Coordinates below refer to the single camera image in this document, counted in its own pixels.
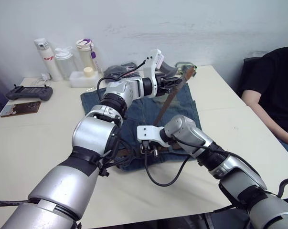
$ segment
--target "person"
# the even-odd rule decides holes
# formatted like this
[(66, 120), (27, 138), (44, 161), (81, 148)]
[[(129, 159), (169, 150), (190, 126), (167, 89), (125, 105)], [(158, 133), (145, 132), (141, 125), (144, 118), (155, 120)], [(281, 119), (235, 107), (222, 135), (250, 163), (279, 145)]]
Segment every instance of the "person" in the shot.
[(259, 59), (242, 90), (245, 104), (288, 151), (288, 47)]

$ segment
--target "game controller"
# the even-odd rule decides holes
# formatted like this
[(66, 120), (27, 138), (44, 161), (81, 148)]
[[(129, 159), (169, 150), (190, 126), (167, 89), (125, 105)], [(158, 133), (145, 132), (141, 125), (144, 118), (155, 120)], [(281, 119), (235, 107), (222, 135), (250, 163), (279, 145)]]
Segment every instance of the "game controller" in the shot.
[(49, 86), (44, 85), (44, 87), (24, 87), (16, 86), (6, 94), (8, 99), (18, 99), (18, 98), (39, 98), (43, 101), (47, 101), (53, 94), (53, 89)]

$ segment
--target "smartphone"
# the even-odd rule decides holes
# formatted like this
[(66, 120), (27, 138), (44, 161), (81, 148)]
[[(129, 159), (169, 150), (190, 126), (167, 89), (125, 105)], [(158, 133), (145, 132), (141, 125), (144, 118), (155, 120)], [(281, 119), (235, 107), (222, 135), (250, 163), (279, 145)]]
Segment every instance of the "smartphone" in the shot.
[(9, 117), (15, 115), (25, 115), (36, 113), (39, 110), (41, 101), (30, 102), (30, 103), (22, 103), (22, 104), (11, 104), (6, 105), (2, 110), (0, 116), (1, 117)]

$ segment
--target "black chair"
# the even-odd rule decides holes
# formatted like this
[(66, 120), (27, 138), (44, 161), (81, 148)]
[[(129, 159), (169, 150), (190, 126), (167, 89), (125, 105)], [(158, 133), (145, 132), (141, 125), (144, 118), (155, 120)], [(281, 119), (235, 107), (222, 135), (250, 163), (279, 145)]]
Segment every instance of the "black chair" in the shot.
[(238, 83), (238, 88), (236, 91), (236, 94), (241, 97), (241, 95), (243, 94), (243, 89), (242, 86), (244, 85), (244, 83), (246, 82), (248, 75), (251, 73), (253, 67), (255, 66), (255, 64), (257, 63), (257, 61), (260, 59), (261, 57), (250, 57), (250, 58), (246, 58), (244, 59), (244, 66), (240, 75), (240, 79), (239, 79), (239, 83)]

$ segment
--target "plastic bottle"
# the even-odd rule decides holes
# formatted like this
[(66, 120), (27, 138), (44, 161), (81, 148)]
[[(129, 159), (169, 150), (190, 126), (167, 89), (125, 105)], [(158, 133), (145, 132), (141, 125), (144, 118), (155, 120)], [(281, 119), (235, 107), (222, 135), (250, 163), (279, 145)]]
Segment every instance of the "plastic bottle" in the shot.
[(67, 47), (65, 49), (56, 48), (54, 50), (56, 62), (58, 64), (62, 77), (65, 80), (69, 80), (72, 72), (78, 70), (75, 64), (74, 56), (70, 53), (71, 49), (72, 47)]
[(99, 74), (91, 67), (86, 67), (83, 72), (72, 72), (70, 78), (71, 87), (94, 87), (97, 88)]
[(94, 52), (94, 44), (91, 39), (81, 39), (76, 42), (80, 58), (85, 67), (91, 67), (94, 71), (102, 73), (100, 64), (97, 61), (96, 53)]
[(54, 53), (51, 47), (49, 47), (47, 40), (45, 38), (38, 38), (34, 40), (34, 43), (39, 50), (42, 60), (44, 61), (48, 72), (52, 77), (52, 80), (56, 82), (61, 81), (63, 79), (62, 75), (59, 71), (58, 66), (56, 65), (56, 62), (54, 60)]

